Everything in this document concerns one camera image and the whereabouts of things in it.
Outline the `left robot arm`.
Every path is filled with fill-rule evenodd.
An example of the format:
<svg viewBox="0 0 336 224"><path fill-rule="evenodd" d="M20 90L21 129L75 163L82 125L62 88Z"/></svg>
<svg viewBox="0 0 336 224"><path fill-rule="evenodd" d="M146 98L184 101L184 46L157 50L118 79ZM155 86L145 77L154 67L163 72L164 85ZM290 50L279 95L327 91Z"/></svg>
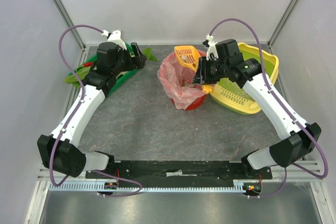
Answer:
<svg viewBox="0 0 336 224"><path fill-rule="evenodd" d="M146 56L137 43L122 48L114 42L99 45L96 60L84 77L71 109L61 123L49 134L37 140L42 163L50 172L77 177L89 170L105 170L111 155L103 152L85 153L78 145L94 111L109 95L123 72L144 68Z"/></svg>

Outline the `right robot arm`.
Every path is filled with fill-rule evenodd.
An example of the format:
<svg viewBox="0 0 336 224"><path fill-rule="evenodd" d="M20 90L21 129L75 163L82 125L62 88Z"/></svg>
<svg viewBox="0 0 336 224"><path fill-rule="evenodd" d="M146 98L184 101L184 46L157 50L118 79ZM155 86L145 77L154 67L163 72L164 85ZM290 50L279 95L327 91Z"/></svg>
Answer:
<svg viewBox="0 0 336 224"><path fill-rule="evenodd" d="M200 57L193 79L204 92L210 92L220 79L227 78L251 96L274 126L280 141L243 158L253 170L278 165L288 167L313 151L321 128L300 117L274 88L260 61L244 60L234 39L221 42L207 36L207 55Z"/></svg>

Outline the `orange litter scoop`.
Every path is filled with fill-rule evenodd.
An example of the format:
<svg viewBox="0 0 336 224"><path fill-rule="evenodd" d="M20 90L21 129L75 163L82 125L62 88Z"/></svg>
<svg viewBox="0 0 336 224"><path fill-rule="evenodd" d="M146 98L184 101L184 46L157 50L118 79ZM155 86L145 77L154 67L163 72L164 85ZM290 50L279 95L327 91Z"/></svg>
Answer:
<svg viewBox="0 0 336 224"><path fill-rule="evenodd" d="M174 47L175 56L179 64L184 68L191 69L194 73L198 70L199 58L206 56L206 53L191 45Z"/></svg>

